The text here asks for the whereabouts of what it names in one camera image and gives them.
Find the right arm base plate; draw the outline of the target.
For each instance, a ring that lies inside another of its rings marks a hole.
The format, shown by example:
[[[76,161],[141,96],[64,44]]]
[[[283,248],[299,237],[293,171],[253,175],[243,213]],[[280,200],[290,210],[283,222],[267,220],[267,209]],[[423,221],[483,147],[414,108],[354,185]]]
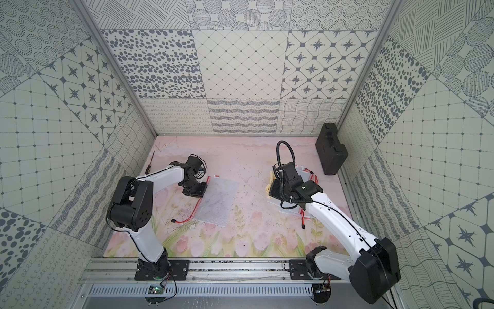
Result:
[[[333,274],[323,274],[316,266],[315,257],[316,254],[326,250],[325,246],[318,246],[306,255],[305,259],[289,260],[288,268],[284,267],[285,271],[290,273],[291,280],[321,280],[321,279],[335,279],[340,280],[339,277]]]

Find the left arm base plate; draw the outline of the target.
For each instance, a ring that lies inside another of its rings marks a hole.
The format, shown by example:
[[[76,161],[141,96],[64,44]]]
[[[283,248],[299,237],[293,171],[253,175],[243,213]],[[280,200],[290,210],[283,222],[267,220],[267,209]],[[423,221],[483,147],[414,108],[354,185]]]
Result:
[[[161,281],[169,275],[175,281],[185,281],[189,265],[190,260],[168,259],[168,253],[164,250],[158,261],[154,263],[138,258],[135,281]]]

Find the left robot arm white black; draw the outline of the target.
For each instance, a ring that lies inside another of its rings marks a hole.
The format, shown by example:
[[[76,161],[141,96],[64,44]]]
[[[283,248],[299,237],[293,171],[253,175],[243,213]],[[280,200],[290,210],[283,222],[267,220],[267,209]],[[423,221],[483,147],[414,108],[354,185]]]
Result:
[[[207,165],[198,156],[189,155],[185,163],[171,162],[166,168],[144,176],[122,177],[114,191],[105,221],[116,233],[126,233],[138,250],[138,273],[153,279],[171,274],[165,247],[153,230],[154,194],[171,185],[183,188],[185,196],[202,198],[207,190]]]

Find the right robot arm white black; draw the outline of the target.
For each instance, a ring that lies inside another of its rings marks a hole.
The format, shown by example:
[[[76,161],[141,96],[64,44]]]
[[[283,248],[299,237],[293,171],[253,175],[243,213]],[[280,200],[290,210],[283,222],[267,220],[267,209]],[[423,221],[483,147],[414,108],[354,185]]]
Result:
[[[379,239],[337,207],[313,180],[304,181],[293,163],[275,164],[271,193],[281,203],[299,206],[317,219],[341,243],[347,257],[319,246],[306,254],[310,275],[333,275],[351,283],[356,293],[374,304],[401,279],[395,244]]]

